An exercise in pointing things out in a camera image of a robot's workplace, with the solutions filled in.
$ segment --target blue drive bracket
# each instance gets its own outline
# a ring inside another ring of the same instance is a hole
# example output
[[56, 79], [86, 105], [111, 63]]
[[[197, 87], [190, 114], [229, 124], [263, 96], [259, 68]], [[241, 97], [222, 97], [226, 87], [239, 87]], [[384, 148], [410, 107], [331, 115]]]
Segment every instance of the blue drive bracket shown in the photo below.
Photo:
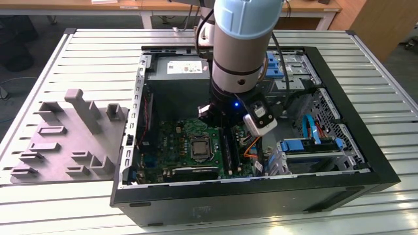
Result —
[[281, 142], [282, 150], [283, 152], [286, 151], [302, 151], [305, 150], [303, 148], [303, 143], [301, 140], [287, 140]]
[[273, 52], [267, 52], [267, 73], [266, 78], [283, 78], [285, 74], [279, 69], [279, 62], [273, 54]]

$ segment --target wire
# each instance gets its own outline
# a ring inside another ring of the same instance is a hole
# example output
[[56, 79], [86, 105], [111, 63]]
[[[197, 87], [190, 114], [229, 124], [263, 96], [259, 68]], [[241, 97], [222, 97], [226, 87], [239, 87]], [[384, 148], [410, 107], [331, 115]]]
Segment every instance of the wire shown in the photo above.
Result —
[[286, 1], [286, 3], [287, 3], [287, 13], [286, 13], [286, 17], [291, 17], [291, 15], [293, 15], [293, 8], [290, 7], [290, 3], [289, 3], [289, 0], [285, 0]]
[[199, 24], [199, 27], [198, 27], [198, 30], [197, 30], [197, 44], [195, 44], [195, 49], [197, 49], [197, 54], [199, 55], [199, 36], [201, 36], [201, 31], [202, 31], [202, 28], [203, 28], [203, 25], [206, 24], [206, 22], [209, 21], [210, 17], [213, 16], [214, 14], [214, 9], [210, 11], [209, 15], [205, 17], [202, 23]]
[[245, 153], [243, 153], [243, 156], [245, 156], [245, 157], [258, 158], [257, 155], [249, 154], [249, 152], [250, 152], [251, 147], [254, 146], [254, 144], [255, 144], [257, 141], [259, 140], [259, 138], [261, 138], [261, 137], [258, 137], [258, 138], [253, 141], [253, 143], [250, 144], [247, 150], [246, 150]]
[[15, 78], [11, 78], [11, 79], [8, 79], [8, 80], [0, 82], [0, 84], [4, 84], [4, 83], [7, 83], [7, 82], [14, 81], [14, 80], [18, 80], [18, 79], [27, 79], [27, 78], [38, 79], [38, 77], [15, 77]]
[[[11, 78], [11, 79], [8, 79], [8, 80], [6, 80], [6, 81], [3, 81], [3, 82], [0, 82], [0, 85], [2, 84], [4, 84], [4, 83], [7, 83], [7, 82], [11, 82], [11, 81], [14, 81], [14, 80], [19, 80], [19, 79], [27, 79], [27, 78], [34, 78], [34, 79], [38, 79], [38, 77], [15, 77], [15, 78]], [[0, 100], [3, 100], [3, 101], [8, 101], [11, 99], [11, 96], [8, 96], [8, 97], [3, 97], [3, 94], [2, 94], [2, 90], [0, 90]]]
[[183, 29], [178, 30], [178, 32], [183, 32], [183, 31], [186, 31], [186, 29], [187, 29], [187, 24], [189, 24], [189, 19], [190, 19], [190, 15], [191, 15], [191, 10], [193, 10], [193, 8], [194, 8], [194, 5], [190, 5], [190, 10], [189, 10], [189, 15], [187, 15], [186, 24], [185, 24]]
[[274, 44], [279, 53], [279, 57], [281, 57], [281, 65], [282, 65], [282, 70], [283, 70], [283, 74], [285, 74], [285, 82], [286, 82], [286, 99], [285, 99], [285, 104], [283, 107], [286, 109], [287, 107], [287, 102], [289, 102], [289, 97], [290, 97], [290, 82], [289, 82], [289, 75], [287, 75], [287, 70], [286, 70], [286, 64], [285, 64], [285, 58], [283, 58], [283, 53], [282, 53], [282, 48], [281, 48], [281, 44], [275, 38], [274, 32], [271, 32], [271, 37], [274, 40]]
[[7, 120], [3, 120], [3, 121], [0, 121], [0, 123], [6, 123], [6, 122], [8, 122], [8, 121], [12, 121], [15, 118], [11, 118], [11, 119], [7, 119]]
[[198, 6], [198, 10], [197, 10], [197, 14], [195, 14], [195, 20], [194, 20], [194, 26], [197, 24], [197, 19], [198, 19], [199, 12], [201, 12], [201, 7]]

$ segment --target black cable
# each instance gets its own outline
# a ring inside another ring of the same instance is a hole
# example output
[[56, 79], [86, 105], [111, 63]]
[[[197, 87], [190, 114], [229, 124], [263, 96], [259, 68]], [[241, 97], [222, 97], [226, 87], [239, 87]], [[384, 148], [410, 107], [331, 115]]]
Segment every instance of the black cable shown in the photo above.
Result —
[[201, 7], [198, 6], [198, 10], [197, 10], [197, 14], [195, 14], [195, 20], [194, 20], [194, 26], [193, 26], [193, 28], [195, 27], [195, 25], [197, 25], [197, 20], [199, 19], [199, 17], [198, 17], [199, 11], [201, 11]]
[[289, 3], [289, 0], [285, 0], [286, 3], [287, 3], [287, 13], [286, 13], [286, 17], [287, 17], [287, 14], [289, 14], [289, 18], [293, 16], [293, 8], [290, 7], [290, 3]]
[[286, 99], [285, 99], [285, 104], [283, 107], [286, 107], [287, 102], [289, 102], [289, 97], [290, 97], [290, 81], [289, 81], [289, 75], [287, 75], [287, 70], [286, 70], [286, 65], [285, 65], [285, 58], [283, 58], [283, 53], [282, 53], [282, 48], [281, 48], [281, 44], [275, 38], [274, 32], [271, 33], [271, 37], [274, 40], [274, 44], [279, 53], [279, 57], [281, 57], [281, 66], [282, 66], [282, 70], [283, 70], [283, 74], [285, 74], [285, 82], [286, 82]]
[[195, 48], [197, 48], [197, 54], [198, 55], [201, 54], [201, 52], [199, 52], [199, 35], [201, 35], [201, 31], [202, 31], [203, 25], [209, 21], [209, 19], [213, 16], [213, 14], [214, 14], [214, 9], [210, 11], [209, 15], [205, 17], [202, 23], [199, 24], [198, 30], [197, 30], [197, 45], [195, 45]]

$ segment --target white paper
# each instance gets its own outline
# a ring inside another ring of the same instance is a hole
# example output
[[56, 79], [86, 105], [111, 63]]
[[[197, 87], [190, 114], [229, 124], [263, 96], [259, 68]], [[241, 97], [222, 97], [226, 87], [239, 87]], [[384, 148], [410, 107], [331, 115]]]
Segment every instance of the white paper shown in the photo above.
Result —
[[202, 61], [170, 61], [167, 74], [203, 73]]

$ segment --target metal table frame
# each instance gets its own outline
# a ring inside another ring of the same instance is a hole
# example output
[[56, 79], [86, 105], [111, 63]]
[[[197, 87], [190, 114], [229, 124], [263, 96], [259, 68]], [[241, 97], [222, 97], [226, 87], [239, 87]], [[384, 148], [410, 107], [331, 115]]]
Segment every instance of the metal table frame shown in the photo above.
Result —
[[[114, 182], [0, 188], [4, 234], [115, 235], [187, 230], [191, 234], [408, 234], [418, 230], [418, 106], [357, 36], [343, 31], [277, 31], [285, 46], [317, 46], [402, 182], [331, 212], [207, 224], [140, 228], [110, 207]], [[0, 144], [0, 183], [26, 150], [42, 101], [68, 88], [84, 90], [99, 107], [130, 103], [142, 46], [193, 45], [194, 33], [143, 29], [79, 29], [64, 34]]]
[[[40, 16], [140, 16], [144, 29], [152, 29], [152, 16], [187, 16], [189, 11], [132, 10], [138, 6], [130, 6], [130, 10], [47, 10], [47, 9], [0, 9], [0, 15], [40, 15]], [[293, 12], [291, 17], [321, 18], [317, 30], [327, 30], [338, 9], [327, 9], [322, 12]]]

